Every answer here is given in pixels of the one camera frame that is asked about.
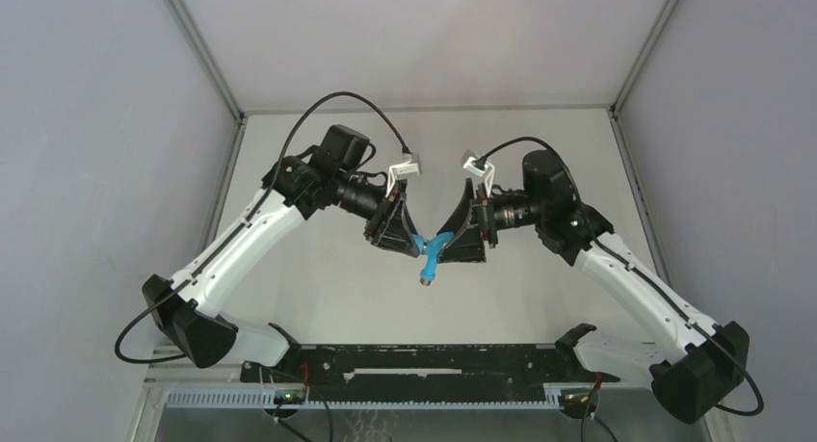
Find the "blue plastic water faucet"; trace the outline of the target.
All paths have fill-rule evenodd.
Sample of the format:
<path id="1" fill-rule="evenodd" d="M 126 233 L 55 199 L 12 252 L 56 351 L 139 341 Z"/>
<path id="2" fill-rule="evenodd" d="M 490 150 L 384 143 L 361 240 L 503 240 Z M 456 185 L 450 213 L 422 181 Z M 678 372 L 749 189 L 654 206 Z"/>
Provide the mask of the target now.
<path id="1" fill-rule="evenodd" d="M 420 283 L 430 286 L 435 280 L 436 268 L 440 253 L 454 239 L 453 232 L 442 232 L 427 240 L 421 235 L 413 234 L 413 241 L 420 255 L 426 257 L 426 263 L 420 271 Z"/>

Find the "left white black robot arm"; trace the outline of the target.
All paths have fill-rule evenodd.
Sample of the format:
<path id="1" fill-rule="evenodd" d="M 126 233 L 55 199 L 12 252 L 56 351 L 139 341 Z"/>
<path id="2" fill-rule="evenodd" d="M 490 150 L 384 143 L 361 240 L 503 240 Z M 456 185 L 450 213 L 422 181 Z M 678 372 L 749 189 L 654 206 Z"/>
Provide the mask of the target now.
<path id="1" fill-rule="evenodd" d="M 302 358 L 283 329 L 231 319 L 224 306 L 252 268 L 319 210 L 337 206 L 363 219 L 364 238 L 374 247 L 420 255 L 406 207 L 419 158 L 405 154 L 376 185 L 361 168 L 371 147 L 366 136 L 334 124 L 320 144 L 274 164 L 245 210 L 197 258 L 169 278 L 154 274 L 144 283 L 148 316 L 182 357 L 204 369 L 233 356 L 263 365 L 279 381 L 299 373 Z"/>

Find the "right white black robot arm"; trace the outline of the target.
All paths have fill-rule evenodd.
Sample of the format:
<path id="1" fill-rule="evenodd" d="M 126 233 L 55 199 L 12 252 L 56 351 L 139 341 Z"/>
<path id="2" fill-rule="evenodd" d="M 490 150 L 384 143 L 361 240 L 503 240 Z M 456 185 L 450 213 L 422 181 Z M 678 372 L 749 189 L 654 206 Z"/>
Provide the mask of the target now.
<path id="1" fill-rule="evenodd" d="M 468 173 L 463 196 L 425 245 L 423 283 L 432 282 L 440 264 L 484 262 L 500 231 L 530 226 L 549 251 L 605 289 L 648 336 L 633 342 L 578 325 L 557 343 L 563 377 L 598 373 L 644 387 L 687 424 L 746 380 L 749 334 L 699 311 L 640 261 L 614 226 L 581 200 L 557 153 L 527 153 L 519 190 L 495 188 L 492 163 L 473 152 L 465 153 L 462 166 Z"/>

